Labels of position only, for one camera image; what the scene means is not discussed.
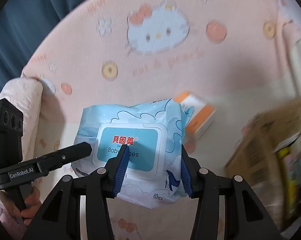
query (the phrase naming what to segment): colorful package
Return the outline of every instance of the colorful package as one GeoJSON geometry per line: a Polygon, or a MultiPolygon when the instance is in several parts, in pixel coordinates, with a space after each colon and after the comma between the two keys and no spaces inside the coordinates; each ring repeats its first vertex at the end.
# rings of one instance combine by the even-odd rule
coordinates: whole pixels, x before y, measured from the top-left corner
{"type": "Polygon", "coordinates": [[[174,203],[186,196],[180,181],[181,144],[193,109],[183,111],[172,99],[85,108],[74,144],[85,141],[93,150],[72,168],[87,176],[127,144],[130,160],[118,197],[148,208],[174,203]]]}

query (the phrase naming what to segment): orange stripe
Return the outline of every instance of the orange stripe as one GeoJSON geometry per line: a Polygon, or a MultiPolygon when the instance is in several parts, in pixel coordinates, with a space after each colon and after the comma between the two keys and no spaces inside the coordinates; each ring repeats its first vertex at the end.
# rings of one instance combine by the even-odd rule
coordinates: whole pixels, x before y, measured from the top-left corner
{"type": "Polygon", "coordinates": [[[210,106],[206,105],[200,112],[194,116],[194,118],[189,122],[186,127],[186,131],[189,133],[196,133],[198,128],[208,119],[208,117],[212,114],[215,109],[210,106]]]}
{"type": "Polygon", "coordinates": [[[176,97],[175,99],[174,99],[174,101],[175,102],[177,102],[177,103],[181,103],[186,97],[188,97],[189,96],[189,92],[188,91],[186,91],[186,92],[183,92],[183,93],[181,93],[178,97],[176,97]]]}

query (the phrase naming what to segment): finger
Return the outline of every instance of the finger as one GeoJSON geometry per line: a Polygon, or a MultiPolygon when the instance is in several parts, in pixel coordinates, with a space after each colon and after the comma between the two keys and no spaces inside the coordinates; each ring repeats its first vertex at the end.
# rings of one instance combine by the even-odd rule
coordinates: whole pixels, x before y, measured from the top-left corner
{"type": "Polygon", "coordinates": [[[15,206],[14,202],[6,195],[4,191],[0,191],[0,200],[6,208],[7,212],[13,217],[21,217],[21,212],[15,206]]]}
{"type": "Polygon", "coordinates": [[[32,220],[33,220],[33,218],[27,218],[24,220],[24,224],[29,226],[32,220]]]}
{"type": "Polygon", "coordinates": [[[33,218],[36,214],[36,212],[38,211],[38,209],[41,207],[42,203],[39,202],[36,205],[33,205],[29,208],[26,208],[24,210],[22,210],[21,214],[23,217],[25,218],[33,218]]]}
{"type": "Polygon", "coordinates": [[[40,202],[41,192],[37,187],[33,187],[32,193],[25,198],[25,204],[36,205],[40,202]]]}

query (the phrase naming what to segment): dark blue whale tail graphic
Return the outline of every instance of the dark blue whale tail graphic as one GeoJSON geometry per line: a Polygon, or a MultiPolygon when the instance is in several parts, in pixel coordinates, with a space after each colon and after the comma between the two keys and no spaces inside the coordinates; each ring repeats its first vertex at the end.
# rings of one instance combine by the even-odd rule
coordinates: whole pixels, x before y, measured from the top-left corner
{"type": "Polygon", "coordinates": [[[171,171],[166,170],[166,172],[167,172],[167,176],[168,176],[168,181],[167,181],[167,176],[166,176],[165,187],[168,184],[169,185],[169,189],[172,191],[172,186],[178,187],[179,184],[180,184],[180,180],[176,180],[175,177],[174,177],[174,174],[171,171]]]}

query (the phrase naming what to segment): teal label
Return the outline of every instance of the teal label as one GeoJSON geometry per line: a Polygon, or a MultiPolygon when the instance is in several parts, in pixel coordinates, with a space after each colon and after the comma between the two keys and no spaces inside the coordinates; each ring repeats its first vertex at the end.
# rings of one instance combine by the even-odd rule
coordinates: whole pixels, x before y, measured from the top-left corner
{"type": "Polygon", "coordinates": [[[151,171],[154,167],[158,133],[154,129],[106,127],[103,130],[97,158],[107,162],[116,157],[122,144],[129,146],[128,167],[140,171],[151,171]]]}

